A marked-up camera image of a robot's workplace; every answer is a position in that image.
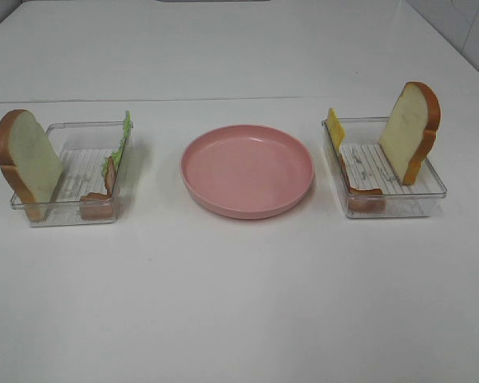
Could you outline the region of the right clear plastic container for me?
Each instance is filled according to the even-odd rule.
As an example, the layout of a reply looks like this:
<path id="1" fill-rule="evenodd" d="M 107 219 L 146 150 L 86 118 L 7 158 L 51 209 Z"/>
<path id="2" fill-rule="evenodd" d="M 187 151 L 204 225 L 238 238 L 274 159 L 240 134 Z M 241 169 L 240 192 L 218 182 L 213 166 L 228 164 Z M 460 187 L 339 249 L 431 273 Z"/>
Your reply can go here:
<path id="1" fill-rule="evenodd" d="M 425 159 L 414 184 L 399 183 L 394 170 L 378 144 L 379 136 L 386 125 L 386 116 L 342 118 L 345 130 L 340 152 L 336 152 L 327 130 L 327 121 L 322 121 L 324 129 L 324 149 L 331 168 L 338 198 L 346 217 L 350 219 L 385 219 L 427 217 L 446 197 L 447 189 L 432 164 Z M 360 213 L 348 209 L 346 183 L 342 174 L 339 156 L 343 155 L 350 185 L 366 190 L 380 188 L 381 199 L 386 208 L 378 213 Z"/>

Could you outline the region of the clear plastic container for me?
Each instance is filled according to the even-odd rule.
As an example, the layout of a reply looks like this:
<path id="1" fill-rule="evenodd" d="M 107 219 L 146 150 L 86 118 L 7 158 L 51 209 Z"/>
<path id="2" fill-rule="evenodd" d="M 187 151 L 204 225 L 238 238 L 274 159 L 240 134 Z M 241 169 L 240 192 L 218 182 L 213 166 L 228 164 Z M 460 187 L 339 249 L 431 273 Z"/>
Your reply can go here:
<path id="1" fill-rule="evenodd" d="M 324 149 L 331 168 L 338 198 L 346 217 L 350 219 L 385 219 L 427 217 L 446 197 L 447 189 L 432 164 L 425 159 L 414 184 L 399 183 L 394 170 L 378 144 L 379 136 L 386 125 L 386 116 L 342 118 L 345 130 L 340 152 L 336 152 L 327 130 L 327 121 L 322 121 L 324 129 Z M 339 156 L 343 155 L 350 185 L 366 190 L 380 188 L 381 199 L 386 208 L 378 213 L 360 213 L 348 209 L 346 183 L 342 174 Z"/>
<path id="2" fill-rule="evenodd" d="M 89 192 L 106 193 L 101 166 L 106 157 L 119 147 L 122 138 L 123 121 L 57 123 L 47 129 L 47 136 L 64 166 L 59 188 L 51 203 L 38 206 L 46 211 L 40 222 L 28 223 L 31 227 L 56 227 L 114 222 L 123 207 L 126 187 L 126 173 L 131 152 L 131 135 L 119 163 L 112 203 L 114 215 L 110 219 L 83 220 L 80 216 L 80 198 Z M 10 199 L 10 206 L 24 211 L 28 205 L 17 195 Z"/>

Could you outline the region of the bacon strip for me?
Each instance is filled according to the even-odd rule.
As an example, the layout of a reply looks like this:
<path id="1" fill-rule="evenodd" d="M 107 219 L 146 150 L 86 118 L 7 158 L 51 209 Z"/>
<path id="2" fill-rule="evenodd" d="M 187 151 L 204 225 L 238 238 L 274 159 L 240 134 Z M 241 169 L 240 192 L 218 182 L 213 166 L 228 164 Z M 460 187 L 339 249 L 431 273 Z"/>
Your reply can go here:
<path id="1" fill-rule="evenodd" d="M 386 201 L 380 198 L 382 190 L 380 188 L 360 190 L 351 187 L 343 155 L 339 156 L 339 161 L 346 183 L 346 189 L 350 194 L 348 197 L 348 209 L 360 213 L 378 213 L 383 211 L 386 208 Z"/>
<path id="2" fill-rule="evenodd" d="M 114 215 L 113 188 L 117 171 L 111 156 L 105 160 L 104 185 L 106 193 L 89 192 L 80 198 L 80 216 L 83 220 L 110 219 Z"/>

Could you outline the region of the left clear plastic container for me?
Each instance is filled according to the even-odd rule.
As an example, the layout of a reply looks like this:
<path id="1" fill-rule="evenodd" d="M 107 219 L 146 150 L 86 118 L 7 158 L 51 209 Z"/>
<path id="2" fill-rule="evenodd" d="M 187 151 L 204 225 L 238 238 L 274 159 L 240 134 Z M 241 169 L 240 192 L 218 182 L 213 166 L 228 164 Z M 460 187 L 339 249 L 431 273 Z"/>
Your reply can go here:
<path id="1" fill-rule="evenodd" d="M 110 219 L 83 220 L 80 216 L 80 198 L 89 192 L 106 193 L 101 166 L 106 157 L 119 147 L 122 138 L 123 121 L 57 123 L 47 129 L 47 136 L 64 166 L 59 188 L 51 203 L 38 206 L 46 211 L 40 222 L 28 223 L 31 227 L 56 227 L 114 222 L 123 207 L 126 187 L 126 173 L 131 152 L 131 135 L 119 163 L 112 203 L 114 215 Z M 28 205 L 17 195 L 10 199 L 10 206 L 24 211 Z"/>

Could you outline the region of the bread slice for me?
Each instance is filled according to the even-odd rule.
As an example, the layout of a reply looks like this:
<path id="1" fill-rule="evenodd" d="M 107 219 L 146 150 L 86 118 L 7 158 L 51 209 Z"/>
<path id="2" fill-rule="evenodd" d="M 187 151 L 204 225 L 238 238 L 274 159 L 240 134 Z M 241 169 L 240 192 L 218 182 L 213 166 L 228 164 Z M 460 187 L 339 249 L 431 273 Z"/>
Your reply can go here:
<path id="1" fill-rule="evenodd" d="M 34 114 L 25 109 L 7 112 L 0 120 L 0 169 L 22 203 L 26 215 L 40 222 L 59 188 L 64 167 Z"/>
<path id="2" fill-rule="evenodd" d="M 415 183 L 436 140 L 441 107 L 426 84 L 405 84 L 378 141 L 400 184 Z"/>

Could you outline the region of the yellow cheese slice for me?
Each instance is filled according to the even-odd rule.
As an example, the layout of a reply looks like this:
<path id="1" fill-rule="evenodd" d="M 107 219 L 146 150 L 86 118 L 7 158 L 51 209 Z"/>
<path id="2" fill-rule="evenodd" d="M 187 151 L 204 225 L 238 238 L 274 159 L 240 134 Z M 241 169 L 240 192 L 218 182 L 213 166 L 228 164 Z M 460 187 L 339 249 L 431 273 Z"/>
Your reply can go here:
<path id="1" fill-rule="evenodd" d="M 335 151 L 340 152 L 342 141 L 345 138 L 345 130 L 342 127 L 339 118 L 337 118 L 335 110 L 333 108 L 329 108 L 328 110 L 327 130 L 330 134 L 331 142 L 335 148 Z"/>

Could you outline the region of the green lettuce leaf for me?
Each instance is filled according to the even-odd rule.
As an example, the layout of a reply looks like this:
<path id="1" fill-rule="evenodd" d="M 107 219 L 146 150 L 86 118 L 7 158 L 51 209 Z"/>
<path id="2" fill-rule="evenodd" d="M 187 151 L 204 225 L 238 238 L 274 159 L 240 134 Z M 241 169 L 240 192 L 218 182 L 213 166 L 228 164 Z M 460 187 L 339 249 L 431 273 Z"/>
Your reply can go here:
<path id="1" fill-rule="evenodd" d="M 131 114 L 129 110 L 125 111 L 125 118 L 123 120 L 123 126 L 122 126 L 122 138 L 119 143 L 119 147 L 116 151 L 112 152 L 112 154 L 109 157 L 106 157 L 102 166 L 101 166 L 101 175 L 103 177 L 106 176 L 107 169 L 108 169 L 108 162 L 109 159 L 113 161 L 114 168 L 117 170 L 119 168 L 119 163 L 121 162 L 122 155 L 125 150 L 125 145 L 128 140 L 128 138 L 131 135 L 131 131 L 133 129 L 133 123 L 131 120 Z"/>

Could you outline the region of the pink round plate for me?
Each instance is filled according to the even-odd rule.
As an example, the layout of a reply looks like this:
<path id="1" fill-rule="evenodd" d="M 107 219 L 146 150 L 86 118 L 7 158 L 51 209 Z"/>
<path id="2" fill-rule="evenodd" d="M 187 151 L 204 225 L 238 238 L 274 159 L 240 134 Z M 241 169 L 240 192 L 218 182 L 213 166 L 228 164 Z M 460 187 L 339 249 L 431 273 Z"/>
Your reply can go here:
<path id="1" fill-rule="evenodd" d="M 275 128 L 237 124 L 206 132 L 180 159 L 191 197 L 218 215 L 264 219 L 290 210 L 315 178 L 311 154 Z"/>

